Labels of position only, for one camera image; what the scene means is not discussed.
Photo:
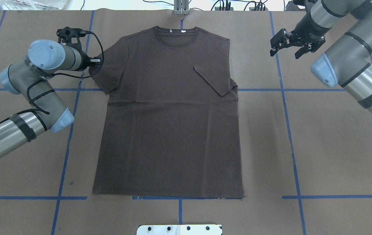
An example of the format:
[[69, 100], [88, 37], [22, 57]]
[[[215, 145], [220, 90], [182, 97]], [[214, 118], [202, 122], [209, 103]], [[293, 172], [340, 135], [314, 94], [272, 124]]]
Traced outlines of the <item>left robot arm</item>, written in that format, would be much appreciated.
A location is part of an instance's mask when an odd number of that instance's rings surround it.
[[12, 94], [23, 95], [30, 108], [0, 122], [0, 158], [35, 140], [46, 131], [59, 132], [74, 122], [74, 116], [49, 79], [63, 71], [83, 71], [101, 66], [102, 57], [88, 57], [79, 44], [61, 44], [39, 39], [27, 55], [0, 73], [0, 83]]

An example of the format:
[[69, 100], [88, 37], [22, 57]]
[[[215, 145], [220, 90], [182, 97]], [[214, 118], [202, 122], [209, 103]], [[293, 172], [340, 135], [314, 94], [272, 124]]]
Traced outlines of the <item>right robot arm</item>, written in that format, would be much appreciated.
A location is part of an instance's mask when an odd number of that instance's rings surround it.
[[310, 66], [315, 77], [328, 87], [341, 86], [364, 109], [372, 113], [372, 0], [303, 0], [306, 15], [292, 31], [281, 29], [271, 38], [271, 56], [296, 46], [298, 59], [316, 52], [325, 34], [347, 15], [357, 19], [329, 49]]

